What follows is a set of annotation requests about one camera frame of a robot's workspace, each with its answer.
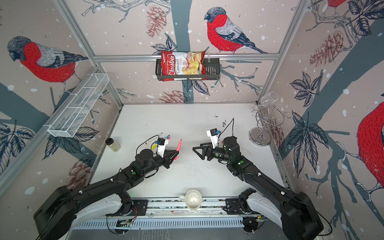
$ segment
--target black basket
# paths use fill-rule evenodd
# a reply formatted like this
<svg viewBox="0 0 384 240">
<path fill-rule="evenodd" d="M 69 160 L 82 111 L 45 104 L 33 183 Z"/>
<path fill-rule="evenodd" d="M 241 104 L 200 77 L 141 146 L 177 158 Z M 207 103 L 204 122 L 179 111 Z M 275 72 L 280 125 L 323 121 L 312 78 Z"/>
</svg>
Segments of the black basket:
<svg viewBox="0 0 384 240">
<path fill-rule="evenodd" d="M 159 81 L 162 81 L 164 78 L 204 78 L 204 80 L 218 80 L 220 77 L 220 59 L 211 58 L 210 62 L 208 59 L 203 60 L 203 65 L 205 67 L 206 74 L 193 74 L 193 75 L 163 75 L 163 69 L 161 67 L 161 59 L 156 60 L 156 76 Z"/>
</svg>

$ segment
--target pink highlighter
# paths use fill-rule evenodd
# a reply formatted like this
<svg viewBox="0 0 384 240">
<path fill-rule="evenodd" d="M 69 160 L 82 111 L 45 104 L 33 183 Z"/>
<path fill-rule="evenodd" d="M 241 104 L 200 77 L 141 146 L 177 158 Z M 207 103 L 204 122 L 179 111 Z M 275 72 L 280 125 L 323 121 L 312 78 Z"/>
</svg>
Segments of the pink highlighter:
<svg viewBox="0 0 384 240">
<path fill-rule="evenodd" d="M 183 141 L 183 140 L 180 139 L 180 142 L 179 142 L 179 144 L 177 145 L 177 149 L 176 149 L 176 151 L 180 151 L 180 148 L 181 148 L 181 142 L 182 142 L 182 141 Z"/>
</svg>

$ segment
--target white wire basket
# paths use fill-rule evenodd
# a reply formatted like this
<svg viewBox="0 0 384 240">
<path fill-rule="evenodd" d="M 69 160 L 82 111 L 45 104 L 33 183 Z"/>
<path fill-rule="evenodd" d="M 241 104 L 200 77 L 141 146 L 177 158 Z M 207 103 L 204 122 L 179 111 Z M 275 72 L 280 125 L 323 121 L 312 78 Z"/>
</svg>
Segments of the white wire basket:
<svg viewBox="0 0 384 240">
<path fill-rule="evenodd" d="M 48 129 L 54 137 L 73 137 L 109 83 L 104 73 L 89 74 L 89 79 Z"/>
</svg>

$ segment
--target chrome round base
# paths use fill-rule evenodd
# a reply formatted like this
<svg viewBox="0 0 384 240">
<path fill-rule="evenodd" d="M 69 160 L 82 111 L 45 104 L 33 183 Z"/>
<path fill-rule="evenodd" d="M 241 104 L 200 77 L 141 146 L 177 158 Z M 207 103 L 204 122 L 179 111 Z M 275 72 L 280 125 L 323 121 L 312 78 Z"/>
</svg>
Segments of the chrome round base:
<svg viewBox="0 0 384 240">
<path fill-rule="evenodd" d="M 249 131 L 249 140 L 256 146 L 266 146 L 271 143 L 271 135 L 268 132 L 261 133 L 262 130 L 254 127 Z"/>
</svg>

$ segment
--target white tabletop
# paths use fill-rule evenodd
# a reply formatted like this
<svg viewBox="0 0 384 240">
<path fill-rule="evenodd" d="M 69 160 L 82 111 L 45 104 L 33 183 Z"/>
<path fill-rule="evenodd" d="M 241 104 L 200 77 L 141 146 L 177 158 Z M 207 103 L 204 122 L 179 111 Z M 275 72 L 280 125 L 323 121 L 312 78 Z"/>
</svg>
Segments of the white tabletop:
<svg viewBox="0 0 384 240">
<path fill-rule="evenodd" d="M 203 197 L 236 197 L 251 187 L 234 177 L 226 165 L 216 159 L 201 160 L 192 147 L 210 142 L 206 131 L 224 130 L 223 122 L 229 124 L 235 118 L 234 136 L 243 156 L 252 161 L 264 174 L 283 186 L 281 176 L 269 147 L 258 147 L 251 143 L 248 132 L 256 126 L 251 116 L 249 103 L 231 104 L 146 104 L 125 105 L 112 132 L 120 146 L 118 152 L 107 147 L 100 159 L 91 183 L 109 178 L 119 168 L 124 169 L 135 159 L 139 144 L 153 135 L 170 135 L 166 149 L 176 149 L 183 139 L 179 156 L 169 169 L 161 167 L 153 177 L 128 190 L 131 197 L 178 197 L 191 189 L 198 190 Z M 220 137 L 232 135 L 229 126 Z M 141 146 L 140 152 L 149 145 Z"/>
</svg>

